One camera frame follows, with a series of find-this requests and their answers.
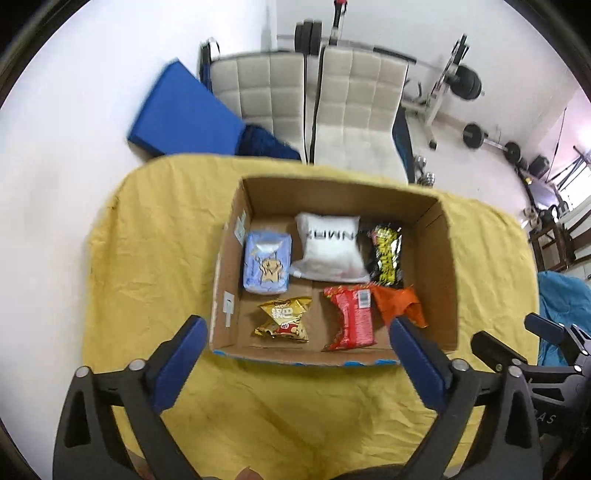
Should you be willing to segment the orange snack packet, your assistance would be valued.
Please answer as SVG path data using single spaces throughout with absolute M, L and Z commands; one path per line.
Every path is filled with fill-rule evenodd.
M 396 289 L 372 285 L 370 290 L 386 326 L 390 326 L 396 318 L 404 316 L 418 328 L 428 327 L 421 301 L 413 286 Z

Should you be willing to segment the black shoe wipes pack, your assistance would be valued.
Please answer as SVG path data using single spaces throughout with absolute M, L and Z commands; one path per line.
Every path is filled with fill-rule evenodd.
M 402 232 L 392 224 L 377 224 L 368 232 L 370 239 L 370 279 L 384 286 L 403 285 Z

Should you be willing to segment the red snack packet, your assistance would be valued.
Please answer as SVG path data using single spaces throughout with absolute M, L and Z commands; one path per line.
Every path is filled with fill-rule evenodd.
M 339 310 L 339 330 L 325 352 L 366 348 L 376 344 L 370 284 L 332 286 L 324 296 Z

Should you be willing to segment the white pouch with lettering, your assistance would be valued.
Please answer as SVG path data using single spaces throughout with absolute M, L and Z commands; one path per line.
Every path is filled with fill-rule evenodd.
M 300 213 L 295 223 L 303 246 L 303 258 L 290 264 L 290 275 L 339 284 L 370 281 L 358 246 L 359 216 Z

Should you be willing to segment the yellow snack packet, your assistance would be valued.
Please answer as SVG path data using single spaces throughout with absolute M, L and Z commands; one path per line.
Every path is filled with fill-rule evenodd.
M 266 321 L 253 330 L 253 335 L 273 340 L 308 343 L 308 332 L 303 318 L 310 309 L 311 301 L 311 297 L 301 296 L 259 304 L 259 310 L 266 315 Z

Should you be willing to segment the blue tissue pack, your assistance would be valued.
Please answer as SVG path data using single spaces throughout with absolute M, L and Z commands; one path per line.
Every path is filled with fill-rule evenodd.
M 290 234 L 252 231 L 245 242 L 242 287 L 257 295 L 287 292 L 293 242 Z

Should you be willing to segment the blue blanket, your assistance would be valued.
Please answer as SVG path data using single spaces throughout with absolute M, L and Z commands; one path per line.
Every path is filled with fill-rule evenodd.
M 557 326 L 575 325 L 582 335 L 579 341 L 590 340 L 590 287 L 582 280 L 554 271 L 540 272 L 537 276 L 539 289 L 539 315 Z M 540 366 L 567 366 L 568 360 L 559 347 L 561 340 L 551 327 L 544 330 L 539 343 Z

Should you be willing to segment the dark wooden chair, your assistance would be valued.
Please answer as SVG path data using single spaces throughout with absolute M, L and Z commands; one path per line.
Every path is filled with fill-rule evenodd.
M 583 215 L 571 227 L 567 227 L 564 222 L 554 218 L 553 211 L 556 209 L 557 206 L 553 205 L 549 209 L 540 210 L 537 217 L 538 224 L 529 233 L 529 243 L 539 272 L 562 272 L 579 263 L 576 251 L 582 248 L 582 244 L 578 237 L 574 236 L 574 232 L 585 222 L 588 214 Z M 547 266 L 544 252 L 552 248 L 555 248 L 558 254 L 558 262 Z

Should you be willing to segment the chrome dumbbell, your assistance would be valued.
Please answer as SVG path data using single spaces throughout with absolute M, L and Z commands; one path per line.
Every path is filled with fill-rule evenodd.
M 415 182 L 418 185 L 432 188 L 435 185 L 436 178 L 433 172 L 426 170 L 427 160 L 425 157 L 415 155 L 414 158 L 414 169 L 415 169 Z

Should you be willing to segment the open cardboard box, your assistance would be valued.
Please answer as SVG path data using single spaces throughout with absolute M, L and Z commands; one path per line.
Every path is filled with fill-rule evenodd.
M 339 330 L 339 309 L 325 288 L 370 280 L 370 228 L 402 231 L 400 279 L 415 289 L 427 326 L 424 335 L 446 352 L 459 342 L 457 275 L 450 225 L 440 200 L 391 186 L 328 179 L 246 177 L 238 184 L 216 263 L 209 347 L 215 354 L 304 366 L 397 363 L 373 298 L 373 345 L 329 352 Z M 283 298 L 311 298 L 303 317 L 308 341 L 257 335 L 270 321 L 260 305 L 270 293 L 250 293 L 243 273 L 286 280 Z

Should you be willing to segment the yellow tablecloth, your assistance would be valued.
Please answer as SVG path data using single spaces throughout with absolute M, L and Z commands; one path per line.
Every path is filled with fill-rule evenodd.
M 149 356 L 192 314 L 208 316 L 214 263 L 230 201 L 245 176 L 378 184 L 329 167 L 176 155 L 131 172 L 89 238 L 83 361 L 96 372 Z M 476 200 L 442 194 L 459 287 L 457 353 L 480 330 L 530 360 L 525 331 L 538 307 L 536 269 L 518 221 Z M 408 460 L 432 424 L 398 366 L 296 367 L 204 353 L 164 422 L 205 476 L 251 467 L 266 479 L 330 479 Z

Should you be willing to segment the black blue bench pad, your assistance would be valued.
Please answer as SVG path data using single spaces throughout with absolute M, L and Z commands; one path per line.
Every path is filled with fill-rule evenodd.
M 406 118 L 406 112 L 403 107 L 400 107 L 392 129 L 392 137 L 397 152 L 401 157 L 402 163 L 405 167 L 408 182 L 414 184 L 415 177 L 415 155 L 410 135 L 410 130 Z

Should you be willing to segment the right white padded chair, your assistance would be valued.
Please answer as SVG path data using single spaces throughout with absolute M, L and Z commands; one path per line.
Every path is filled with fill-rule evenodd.
M 408 63 L 373 51 L 325 46 L 318 64 L 311 161 L 408 183 L 392 137 Z

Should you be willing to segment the blue foam mat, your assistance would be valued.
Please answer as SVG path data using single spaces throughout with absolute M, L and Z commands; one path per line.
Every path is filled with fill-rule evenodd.
M 175 60 L 153 84 L 127 140 L 154 157 L 182 153 L 233 156 L 243 130 L 245 122 Z

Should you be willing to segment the left white padded chair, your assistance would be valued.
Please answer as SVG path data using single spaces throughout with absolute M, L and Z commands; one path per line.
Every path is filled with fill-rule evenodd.
M 214 96 L 247 124 L 263 127 L 307 163 L 304 142 L 304 55 L 263 52 L 211 64 Z

